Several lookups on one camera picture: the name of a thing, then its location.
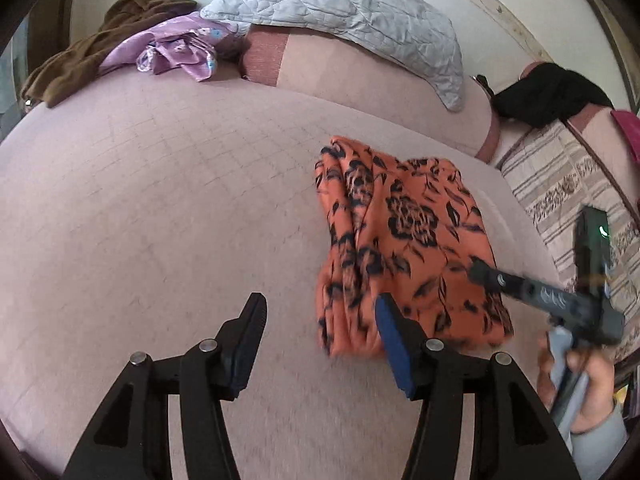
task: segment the magenta fabric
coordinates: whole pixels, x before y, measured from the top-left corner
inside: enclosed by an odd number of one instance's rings
[[[153,74],[180,67],[196,81],[203,81],[216,71],[216,49],[234,50],[236,39],[225,23],[205,20],[199,12],[192,12],[124,40],[102,62],[100,74],[136,64],[140,72]]]
[[[611,116],[625,134],[634,161],[640,164],[640,118],[626,110],[612,110]]]

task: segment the silver screw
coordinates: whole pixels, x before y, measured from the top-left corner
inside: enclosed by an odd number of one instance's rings
[[[203,339],[198,345],[203,352],[213,352],[216,348],[218,348],[218,342],[215,339]]]
[[[427,339],[424,346],[433,352],[439,352],[444,348],[444,343],[439,339]]]
[[[131,357],[129,358],[129,362],[134,366],[141,365],[145,361],[146,354],[144,352],[133,352],[133,354],[131,354]]]
[[[495,355],[495,362],[497,362],[499,365],[508,366],[512,361],[513,359],[511,359],[511,356],[509,354],[506,354],[505,352],[498,352]]]

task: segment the striped fabric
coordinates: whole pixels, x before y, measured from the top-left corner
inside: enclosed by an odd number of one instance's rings
[[[502,167],[514,196],[533,220],[562,285],[575,287],[574,226],[583,204],[607,212],[611,240],[611,303],[626,317],[619,361],[640,347],[640,233],[596,160],[564,124],[533,132]]]

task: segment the person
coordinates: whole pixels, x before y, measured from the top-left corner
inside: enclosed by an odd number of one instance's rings
[[[547,409],[556,394],[551,381],[554,358],[548,339],[542,336],[538,344],[537,391]],[[613,462],[627,440],[622,419],[622,407],[614,400],[614,367],[600,350],[567,352],[566,362],[571,370],[584,369],[589,386],[580,412],[571,426],[569,450],[582,480],[597,480]]]

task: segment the gray sleeve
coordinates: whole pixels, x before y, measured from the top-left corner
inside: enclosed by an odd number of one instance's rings
[[[627,439],[622,409],[616,403],[603,423],[587,433],[571,435],[572,455],[582,480],[597,480],[607,470]]]

